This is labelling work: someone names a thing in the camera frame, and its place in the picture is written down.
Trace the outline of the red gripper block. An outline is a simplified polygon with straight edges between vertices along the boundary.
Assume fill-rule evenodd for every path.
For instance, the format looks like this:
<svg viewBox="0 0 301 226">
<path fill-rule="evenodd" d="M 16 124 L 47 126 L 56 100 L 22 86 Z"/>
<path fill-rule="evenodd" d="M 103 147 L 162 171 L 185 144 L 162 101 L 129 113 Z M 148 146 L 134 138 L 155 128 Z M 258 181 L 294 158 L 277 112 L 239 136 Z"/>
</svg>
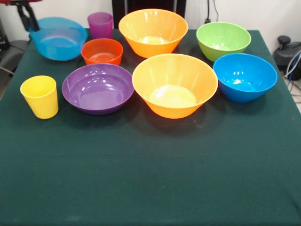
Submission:
<svg viewBox="0 0 301 226">
<path fill-rule="evenodd" d="M 32 7 L 29 5 L 31 2 L 40 2 L 42 0 L 0 0 L 1 4 L 5 5 L 17 5 L 17 11 L 23 23 L 23 26 L 26 31 L 32 29 L 33 31 L 39 31 L 40 26 L 35 17 L 34 11 Z M 29 16 L 27 17 L 23 12 L 23 6 L 25 5 L 25 9 L 28 12 Z"/>
</svg>

